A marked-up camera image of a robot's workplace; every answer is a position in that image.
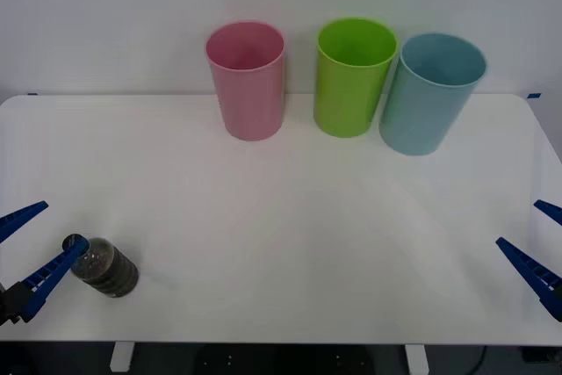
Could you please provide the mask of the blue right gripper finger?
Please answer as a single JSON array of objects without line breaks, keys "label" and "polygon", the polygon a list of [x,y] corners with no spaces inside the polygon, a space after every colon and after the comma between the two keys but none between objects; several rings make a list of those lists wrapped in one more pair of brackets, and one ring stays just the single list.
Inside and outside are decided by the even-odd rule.
[{"label": "blue right gripper finger", "polygon": [[547,215],[549,218],[557,222],[558,224],[562,224],[562,208],[559,206],[555,206],[551,203],[545,202],[543,200],[537,200],[533,206],[539,210],[540,212]]},{"label": "blue right gripper finger", "polygon": [[561,277],[503,237],[496,240],[504,256],[525,280],[548,313],[561,322]]}]

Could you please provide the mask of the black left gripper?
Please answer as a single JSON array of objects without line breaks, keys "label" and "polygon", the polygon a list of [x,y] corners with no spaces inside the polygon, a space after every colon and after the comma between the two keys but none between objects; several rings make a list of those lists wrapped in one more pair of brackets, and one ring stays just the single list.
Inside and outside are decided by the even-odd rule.
[{"label": "black left gripper", "polygon": [[[46,201],[26,206],[0,218],[0,242],[4,242],[23,225],[48,208]],[[45,304],[47,297],[59,284],[77,259],[84,255],[90,243],[85,238],[75,238],[63,243],[63,251],[22,282],[8,289],[1,286],[0,325],[21,318],[29,322]]]}]

